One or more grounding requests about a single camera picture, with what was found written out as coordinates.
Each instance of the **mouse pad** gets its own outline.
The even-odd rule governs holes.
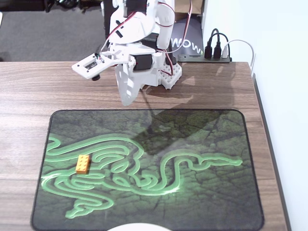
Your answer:
[[[87,174],[75,172],[90,156]],[[63,110],[50,120],[32,226],[257,231],[264,218],[236,110]]]

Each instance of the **floor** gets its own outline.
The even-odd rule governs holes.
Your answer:
[[[104,38],[100,7],[3,12],[0,60],[80,61],[98,51]]]

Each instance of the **white wall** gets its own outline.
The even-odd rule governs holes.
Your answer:
[[[308,230],[308,1],[207,1],[205,44],[216,27],[255,48],[254,73],[291,227]],[[230,46],[233,61],[250,62],[248,45]]]

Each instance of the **wood grain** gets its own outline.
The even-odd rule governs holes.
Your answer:
[[[124,107],[115,74],[85,80],[73,62],[0,63],[0,230],[29,231],[50,116],[61,109],[238,109],[246,119],[264,210],[264,231],[287,230],[256,93],[247,63],[182,64],[172,90],[142,90]]]

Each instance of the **white robotic arm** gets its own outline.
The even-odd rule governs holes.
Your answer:
[[[111,16],[109,51],[90,55],[73,65],[73,70],[91,79],[116,65],[123,105],[130,105],[144,85],[162,84],[171,89],[182,68],[173,65],[161,51],[166,51],[170,44],[174,0],[114,0],[113,3],[119,7]]]

